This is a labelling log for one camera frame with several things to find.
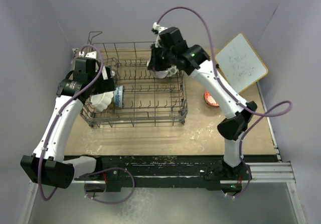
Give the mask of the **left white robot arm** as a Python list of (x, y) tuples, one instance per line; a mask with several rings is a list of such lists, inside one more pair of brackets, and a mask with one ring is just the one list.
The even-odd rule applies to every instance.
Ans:
[(75, 69), (58, 84), (55, 107), (36, 149), (24, 155), (20, 165), (33, 183), (66, 189), (73, 179), (86, 174), (92, 180), (103, 175), (99, 157), (64, 159), (67, 140), (86, 100), (96, 94), (113, 92), (115, 84), (110, 67), (98, 74), (100, 63), (94, 56), (78, 57)]

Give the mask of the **purple striped bowl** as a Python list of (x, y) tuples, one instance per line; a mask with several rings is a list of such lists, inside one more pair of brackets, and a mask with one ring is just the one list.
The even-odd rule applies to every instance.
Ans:
[(164, 71), (152, 71), (151, 73), (155, 78), (163, 79), (167, 77), (168, 72), (169, 72), (168, 70), (164, 70)]

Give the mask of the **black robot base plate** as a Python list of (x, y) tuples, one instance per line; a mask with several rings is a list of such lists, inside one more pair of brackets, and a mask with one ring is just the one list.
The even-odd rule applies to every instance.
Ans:
[(77, 178), (89, 184), (106, 184), (106, 191), (136, 188), (204, 188), (240, 191), (252, 178), (250, 167), (228, 166), (221, 155), (102, 156), (97, 174)]

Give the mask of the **orange red patterned bowl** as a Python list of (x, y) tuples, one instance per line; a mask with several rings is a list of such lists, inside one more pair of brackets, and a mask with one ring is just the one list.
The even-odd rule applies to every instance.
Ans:
[(208, 91), (204, 92), (204, 101), (207, 105), (211, 107), (219, 107), (219, 104), (213, 99)]

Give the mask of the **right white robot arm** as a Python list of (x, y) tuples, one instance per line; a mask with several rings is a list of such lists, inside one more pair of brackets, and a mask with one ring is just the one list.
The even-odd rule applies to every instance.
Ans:
[(217, 126), (225, 142), (223, 174), (235, 179), (241, 173), (239, 164), (243, 159), (241, 136), (257, 109), (256, 103), (247, 102), (216, 72), (214, 62), (201, 46), (188, 47), (177, 27), (154, 23), (152, 32), (156, 34), (156, 41), (150, 47), (147, 69), (153, 76), (165, 78), (175, 67), (200, 83), (219, 104), (225, 116)]

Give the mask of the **blue floral white bowl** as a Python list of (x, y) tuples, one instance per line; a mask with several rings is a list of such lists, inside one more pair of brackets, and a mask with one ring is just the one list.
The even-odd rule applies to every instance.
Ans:
[(121, 86), (116, 87), (116, 89), (113, 93), (114, 94), (113, 102), (117, 108), (123, 108), (124, 90), (125, 90), (124, 86), (121, 85)]

